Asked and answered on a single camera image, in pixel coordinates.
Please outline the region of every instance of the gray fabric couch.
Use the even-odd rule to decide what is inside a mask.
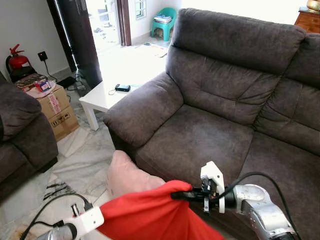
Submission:
[[[116,149],[165,181],[199,186],[208,161],[226,184],[251,171],[270,175],[302,239],[319,239],[320,34],[181,9],[166,72],[113,106],[104,122]],[[242,183],[264,187],[284,210],[267,179]],[[231,211],[211,219],[239,240],[257,239]]]
[[[40,103],[0,73],[0,203],[34,173],[55,164],[57,155]]]

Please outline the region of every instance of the wooden cabinet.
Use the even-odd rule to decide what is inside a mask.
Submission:
[[[320,34],[320,12],[310,11],[307,7],[300,7],[299,12],[294,25],[300,26],[308,33]]]

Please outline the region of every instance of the cardboard box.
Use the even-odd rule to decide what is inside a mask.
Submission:
[[[68,106],[57,115],[51,117],[49,123],[56,141],[63,139],[79,127],[76,115],[71,106]]]
[[[43,97],[37,98],[41,104],[42,112],[47,119],[52,118],[54,115],[58,114],[63,109],[69,106],[69,99],[64,88],[60,85],[56,85],[52,93]]]

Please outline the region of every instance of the table leg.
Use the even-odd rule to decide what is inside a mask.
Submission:
[[[90,128],[94,131],[96,131],[99,128],[97,119],[96,119],[96,115],[94,113],[93,108],[88,107],[86,104],[82,104],[82,107],[84,109],[86,118],[88,119]]]

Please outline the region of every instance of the dark door frame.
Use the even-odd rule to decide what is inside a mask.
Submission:
[[[69,67],[72,72],[77,70],[75,61],[72,56],[72,49],[69,46],[67,36],[63,24],[60,20],[58,9],[56,7],[55,0],[46,0],[49,6],[53,23],[55,25],[56,31],[60,38],[62,48],[65,54],[65,57],[68,61]],[[130,46],[131,45],[131,33],[130,33],[130,20],[129,20],[129,4],[128,0],[116,0],[117,3],[117,14],[119,19],[119,31],[121,38],[121,45]]]

